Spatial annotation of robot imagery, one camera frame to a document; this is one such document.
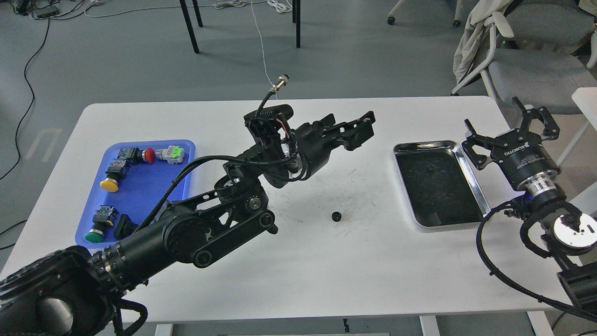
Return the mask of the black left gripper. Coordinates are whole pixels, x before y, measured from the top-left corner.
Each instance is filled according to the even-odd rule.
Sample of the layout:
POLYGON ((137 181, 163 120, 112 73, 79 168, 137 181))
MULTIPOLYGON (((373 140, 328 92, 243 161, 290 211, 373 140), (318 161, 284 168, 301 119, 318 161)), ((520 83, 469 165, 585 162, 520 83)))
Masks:
POLYGON ((311 178, 327 164, 335 147, 342 146, 347 151, 354 151, 373 137, 375 121, 375 112, 368 111, 362 117, 348 122, 335 124, 335 120, 317 120, 296 128, 294 135, 303 153, 302 162, 308 163, 303 180, 311 178))

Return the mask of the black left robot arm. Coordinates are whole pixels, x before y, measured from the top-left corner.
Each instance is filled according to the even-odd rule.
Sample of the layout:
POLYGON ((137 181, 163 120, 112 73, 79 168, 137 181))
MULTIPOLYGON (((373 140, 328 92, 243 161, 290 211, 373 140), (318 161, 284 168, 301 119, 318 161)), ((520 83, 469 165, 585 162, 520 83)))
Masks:
POLYGON ((71 246, 24 266, 1 281, 3 336, 93 336, 112 323, 131 336, 147 308, 124 299, 175 262, 206 268, 252 238, 277 234, 260 176, 275 188, 304 181, 333 149, 360 147, 373 135, 375 113, 347 123, 332 113, 291 128, 290 105, 266 107, 287 76, 244 116, 255 144, 237 156, 209 155, 187 164, 127 238, 91 254, 71 246))

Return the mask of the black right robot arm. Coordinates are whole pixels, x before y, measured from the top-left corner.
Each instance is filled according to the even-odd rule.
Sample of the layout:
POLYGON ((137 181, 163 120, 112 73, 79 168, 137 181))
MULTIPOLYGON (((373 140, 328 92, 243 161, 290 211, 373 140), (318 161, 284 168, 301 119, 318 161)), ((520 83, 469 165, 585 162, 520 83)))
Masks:
POLYGON ((482 136, 468 119, 469 135, 462 143, 465 154, 478 170, 495 162, 513 190, 521 196, 490 210, 476 232, 476 248, 492 276, 509 287, 570 315, 596 321, 596 264, 579 266, 570 260, 596 248, 596 220, 567 202, 565 191, 555 183, 560 166, 543 146, 544 140, 558 139, 560 129, 544 106, 522 110, 520 127, 495 138, 482 136), (520 238, 524 246, 541 258, 553 258, 561 271, 559 283, 571 304, 536 294, 506 276, 488 257, 482 242, 486 222, 497 212, 522 221, 520 238))

